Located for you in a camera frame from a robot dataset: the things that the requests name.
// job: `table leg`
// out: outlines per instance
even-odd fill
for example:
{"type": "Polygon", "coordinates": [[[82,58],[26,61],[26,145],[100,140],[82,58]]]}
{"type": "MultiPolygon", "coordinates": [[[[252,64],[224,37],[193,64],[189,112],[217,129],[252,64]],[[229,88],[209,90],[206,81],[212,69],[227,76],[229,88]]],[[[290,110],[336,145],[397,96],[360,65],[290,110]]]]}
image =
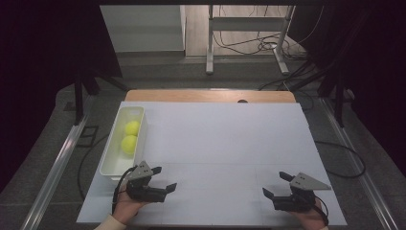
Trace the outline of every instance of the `table leg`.
{"type": "Polygon", "coordinates": [[[275,59],[277,60],[278,65],[280,66],[280,69],[281,69],[281,72],[283,75],[289,74],[289,70],[287,69],[286,63],[284,62],[283,55],[282,55],[282,45],[284,42],[284,38],[286,37],[287,28],[289,27],[290,19],[292,18],[292,13],[293,13],[293,6],[288,6],[286,16],[284,17],[278,44],[275,47],[275,49],[273,50],[275,59]]]}
{"type": "Polygon", "coordinates": [[[207,46],[206,74],[214,72],[213,62],[213,5],[209,6],[209,44],[207,46]]]}

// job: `yellow tennis ball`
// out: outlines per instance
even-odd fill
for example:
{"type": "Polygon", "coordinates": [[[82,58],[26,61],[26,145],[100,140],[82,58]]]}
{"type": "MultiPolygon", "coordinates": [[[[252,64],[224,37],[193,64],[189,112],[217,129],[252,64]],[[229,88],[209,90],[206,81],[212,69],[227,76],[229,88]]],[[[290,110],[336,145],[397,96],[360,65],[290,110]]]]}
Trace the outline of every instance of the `yellow tennis ball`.
{"type": "Polygon", "coordinates": [[[140,130],[140,123],[137,121],[129,122],[125,125],[125,134],[138,136],[140,130]]]}
{"type": "Polygon", "coordinates": [[[135,146],[137,146],[137,137],[128,135],[122,140],[122,150],[128,155],[134,154],[135,146]]]}

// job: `white table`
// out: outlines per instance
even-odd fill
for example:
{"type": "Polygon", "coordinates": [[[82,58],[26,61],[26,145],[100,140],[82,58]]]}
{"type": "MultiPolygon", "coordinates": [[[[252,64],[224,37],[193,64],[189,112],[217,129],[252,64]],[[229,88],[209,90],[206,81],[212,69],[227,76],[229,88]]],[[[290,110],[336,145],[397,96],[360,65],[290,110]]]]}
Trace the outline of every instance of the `white table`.
{"type": "MultiPolygon", "coordinates": [[[[298,103],[152,103],[144,158],[163,167],[149,185],[177,183],[164,203],[143,208],[134,225],[278,227],[298,226],[275,211],[262,187],[288,196],[279,178],[306,173],[330,184],[298,103]]],[[[111,212],[113,183],[96,171],[78,222],[99,223],[111,212]]],[[[346,225],[335,193],[315,191],[329,210],[330,225],[346,225]]]]}

